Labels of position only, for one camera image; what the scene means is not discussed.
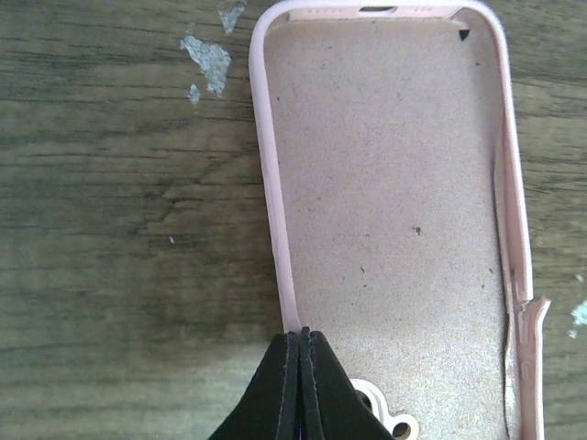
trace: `pink phone case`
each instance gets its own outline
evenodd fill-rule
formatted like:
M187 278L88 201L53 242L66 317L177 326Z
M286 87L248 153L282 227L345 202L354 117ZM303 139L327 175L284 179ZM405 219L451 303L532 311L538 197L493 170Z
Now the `pink phone case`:
M544 438L504 31L468 1L288 0L250 80L284 329L403 440Z

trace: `black speck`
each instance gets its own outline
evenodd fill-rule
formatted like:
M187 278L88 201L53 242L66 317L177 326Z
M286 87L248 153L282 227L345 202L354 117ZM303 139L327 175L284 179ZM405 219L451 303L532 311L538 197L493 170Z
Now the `black speck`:
M460 40L464 41L469 36L470 33L471 33L470 29L461 29L459 31Z

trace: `broken phone case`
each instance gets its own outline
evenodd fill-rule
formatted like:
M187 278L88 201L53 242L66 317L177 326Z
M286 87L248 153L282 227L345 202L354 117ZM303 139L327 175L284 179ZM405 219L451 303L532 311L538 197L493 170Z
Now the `broken phone case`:
M322 331L396 438L544 438L548 300L493 12L285 1L249 66L284 329Z

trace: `white stain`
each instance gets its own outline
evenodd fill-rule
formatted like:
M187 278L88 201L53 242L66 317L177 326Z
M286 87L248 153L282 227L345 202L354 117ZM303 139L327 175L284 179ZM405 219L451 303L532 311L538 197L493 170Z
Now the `white stain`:
M587 325L587 300L575 307L570 315L574 319L575 328L569 331L569 336L575 339L577 337L577 327Z
M242 11L245 10L246 5L247 0L225 0L218 6L218 14L227 34L232 34L237 20Z
M198 90L197 85L192 84L190 86L190 93L187 94L187 99L189 99L192 104L197 104L200 101L200 91Z
M207 81L208 92L221 94L227 83L230 55L214 43L206 43L193 35L186 35L180 42L180 49L187 50L190 58L202 69Z

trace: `wooden surface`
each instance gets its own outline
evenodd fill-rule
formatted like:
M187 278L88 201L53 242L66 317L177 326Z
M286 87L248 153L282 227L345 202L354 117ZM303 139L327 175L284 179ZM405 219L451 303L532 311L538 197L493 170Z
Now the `wooden surface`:
M268 2L252 3L226 35L214 0L0 2L0 438L206 438L280 330L247 69ZM587 295L587 4L492 6L553 300L547 438L583 439L587 327L568 331ZM232 57L196 106L188 28Z

